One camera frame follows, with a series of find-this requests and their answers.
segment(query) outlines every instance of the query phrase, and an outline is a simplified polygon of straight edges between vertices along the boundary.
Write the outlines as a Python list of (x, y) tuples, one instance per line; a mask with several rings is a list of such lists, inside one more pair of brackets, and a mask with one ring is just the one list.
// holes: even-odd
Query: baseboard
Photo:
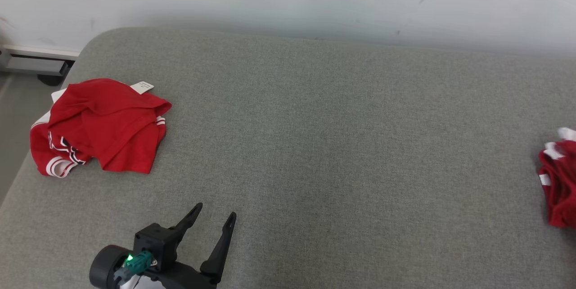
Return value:
[(80, 55), (79, 51), (54, 50), (18, 45), (2, 45), (2, 47), (6, 48), (12, 55), (47, 57), (48, 59), (66, 59), (69, 61), (75, 61)]

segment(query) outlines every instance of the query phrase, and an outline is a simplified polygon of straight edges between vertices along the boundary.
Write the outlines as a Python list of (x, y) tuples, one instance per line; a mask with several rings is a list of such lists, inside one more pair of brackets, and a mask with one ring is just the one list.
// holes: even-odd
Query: gray fabric surface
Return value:
[(173, 103), (150, 175), (40, 176), (0, 208), (6, 288), (89, 288), (92, 258), (204, 209), (179, 248), (220, 288), (573, 288), (576, 233), (547, 225), (537, 152), (576, 126), (576, 65), (261, 36), (119, 29), (66, 83), (150, 82)]

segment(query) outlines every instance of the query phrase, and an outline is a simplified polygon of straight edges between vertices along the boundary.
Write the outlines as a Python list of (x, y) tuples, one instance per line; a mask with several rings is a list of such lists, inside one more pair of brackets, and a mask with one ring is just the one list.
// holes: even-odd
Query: gray floor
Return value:
[(35, 75), (0, 72), (0, 204), (28, 153), (30, 126), (50, 109), (50, 94)]

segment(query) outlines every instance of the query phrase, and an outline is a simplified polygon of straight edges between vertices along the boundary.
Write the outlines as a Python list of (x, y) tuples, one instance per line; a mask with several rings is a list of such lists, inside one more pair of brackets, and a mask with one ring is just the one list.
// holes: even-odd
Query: white wall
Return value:
[(0, 0), (1, 43), (80, 51), (173, 26), (389, 45), (576, 54), (576, 0)]

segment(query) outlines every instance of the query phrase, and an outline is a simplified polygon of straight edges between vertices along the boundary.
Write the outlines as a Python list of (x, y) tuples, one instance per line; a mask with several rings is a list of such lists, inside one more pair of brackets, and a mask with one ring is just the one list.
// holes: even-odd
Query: red cloth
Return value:
[(108, 78), (70, 84), (52, 106), (49, 120), (43, 117), (32, 127), (32, 156), (45, 176), (64, 177), (91, 157), (98, 158), (103, 170), (150, 173), (166, 133), (161, 115), (170, 108), (164, 99)]
[(538, 174), (546, 196), (549, 224), (576, 228), (576, 143), (563, 140), (547, 144), (539, 159)]

